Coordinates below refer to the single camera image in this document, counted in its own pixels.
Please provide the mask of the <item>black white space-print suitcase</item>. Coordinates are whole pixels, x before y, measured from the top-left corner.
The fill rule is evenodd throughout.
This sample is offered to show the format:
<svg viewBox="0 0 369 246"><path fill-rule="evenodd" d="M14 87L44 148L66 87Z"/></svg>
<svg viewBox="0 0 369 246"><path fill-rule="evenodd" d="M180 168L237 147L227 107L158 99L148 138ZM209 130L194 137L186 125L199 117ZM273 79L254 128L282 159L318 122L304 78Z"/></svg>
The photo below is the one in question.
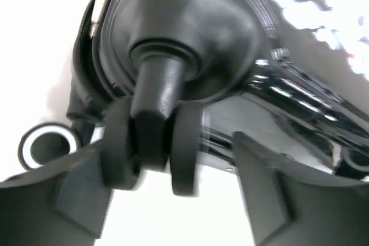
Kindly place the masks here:
<svg viewBox="0 0 369 246"><path fill-rule="evenodd" d="M368 0L91 0L73 54L63 136L71 152L105 127L107 186L171 169L174 194L196 190L198 152L235 142L204 125L205 106L239 94L268 111L332 174L269 157L310 186L368 195Z"/></svg>

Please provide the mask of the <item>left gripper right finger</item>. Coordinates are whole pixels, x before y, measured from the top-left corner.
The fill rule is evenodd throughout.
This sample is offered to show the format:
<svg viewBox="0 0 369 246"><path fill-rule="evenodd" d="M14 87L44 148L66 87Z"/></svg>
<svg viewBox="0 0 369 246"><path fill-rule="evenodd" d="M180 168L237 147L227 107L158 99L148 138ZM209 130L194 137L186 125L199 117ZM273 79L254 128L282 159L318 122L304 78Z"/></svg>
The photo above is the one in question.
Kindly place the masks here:
<svg viewBox="0 0 369 246"><path fill-rule="evenodd" d="M244 133L232 151L256 245L367 245L368 184L275 153Z"/></svg>

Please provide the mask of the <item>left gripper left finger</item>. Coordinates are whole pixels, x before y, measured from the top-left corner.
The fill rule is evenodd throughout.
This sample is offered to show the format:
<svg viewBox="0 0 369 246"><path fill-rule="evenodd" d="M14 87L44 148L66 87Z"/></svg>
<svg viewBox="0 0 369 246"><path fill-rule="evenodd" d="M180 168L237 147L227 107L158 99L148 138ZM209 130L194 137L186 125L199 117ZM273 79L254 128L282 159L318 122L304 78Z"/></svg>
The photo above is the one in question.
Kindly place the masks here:
<svg viewBox="0 0 369 246"><path fill-rule="evenodd" d="M111 189L103 182L100 142L1 183L1 245L93 245Z"/></svg>

